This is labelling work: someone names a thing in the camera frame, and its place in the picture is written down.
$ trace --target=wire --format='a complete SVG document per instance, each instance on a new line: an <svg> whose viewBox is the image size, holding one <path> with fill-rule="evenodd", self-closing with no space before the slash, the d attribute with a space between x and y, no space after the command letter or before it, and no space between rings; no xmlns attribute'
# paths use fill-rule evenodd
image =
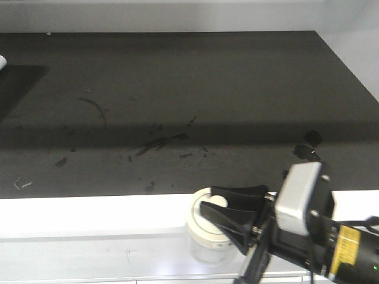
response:
<svg viewBox="0 0 379 284"><path fill-rule="evenodd" d="M314 284L313 272L310 272L310 284Z"/></svg>
<svg viewBox="0 0 379 284"><path fill-rule="evenodd" d="M311 236L308 237L309 243L309 272L310 272L310 283L314 284L314 276L313 276L313 263L314 263L314 254L313 254L313 240Z"/></svg>
<svg viewBox="0 0 379 284"><path fill-rule="evenodd" d="M365 227L373 234L379 235L379 230L373 228L373 226L379 225L379 217L376 216L371 216L365 221L342 221L341 223L352 227Z"/></svg>

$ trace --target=black mat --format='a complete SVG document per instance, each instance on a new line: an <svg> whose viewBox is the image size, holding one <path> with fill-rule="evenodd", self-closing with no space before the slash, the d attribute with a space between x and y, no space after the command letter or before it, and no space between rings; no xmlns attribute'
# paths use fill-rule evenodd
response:
<svg viewBox="0 0 379 284"><path fill-rule="evenodd" d="M1 198L277 191L307 160L379 187L379 104L315 32L3 34L0 54Z"/></svg>

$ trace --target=yellow label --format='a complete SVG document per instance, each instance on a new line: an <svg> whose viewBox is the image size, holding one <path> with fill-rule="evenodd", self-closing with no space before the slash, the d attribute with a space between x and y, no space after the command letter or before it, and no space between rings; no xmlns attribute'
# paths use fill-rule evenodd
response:
<svg viewBox="0 0 379 284"><path fill-rule="evenodd" d="M341 225L330 273L336 275L341 263L355 265L361 232Z"/></svg>

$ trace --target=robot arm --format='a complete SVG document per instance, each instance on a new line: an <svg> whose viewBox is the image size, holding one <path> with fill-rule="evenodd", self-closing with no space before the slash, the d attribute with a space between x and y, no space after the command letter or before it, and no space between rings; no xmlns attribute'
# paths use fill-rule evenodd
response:
<svg viewBox="0 0 379 284"><path fill-rule="evenodd" d="M214 187L227 208L202 202L200 212L246 255L235 284L258 284L272 255L339 284L379 284L379 236L366 222L336 222L329 177L322 164L295 164L277 197L258 186ZM363 226L368 231L352 226Z"/></svg>

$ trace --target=white lid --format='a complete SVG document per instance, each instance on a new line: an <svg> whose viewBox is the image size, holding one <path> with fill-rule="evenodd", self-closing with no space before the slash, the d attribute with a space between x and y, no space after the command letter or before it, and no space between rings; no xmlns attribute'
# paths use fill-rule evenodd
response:
<svg viewBox="0 0 379 284"><path fill-rule="evenodd" d="M220 195L211 196L211 188L196 191L189 205L186 221L187 228L195 241L212 249L225 249L231 245L229 238L215 225L200 215L200 202L207 201L227 207L227 201Z"/></svg>
<svg viewBox="0 0 379 284"><path fill-rule="evenodd" d="M0 70L7 65L7 60L0 55Z"/></svg>

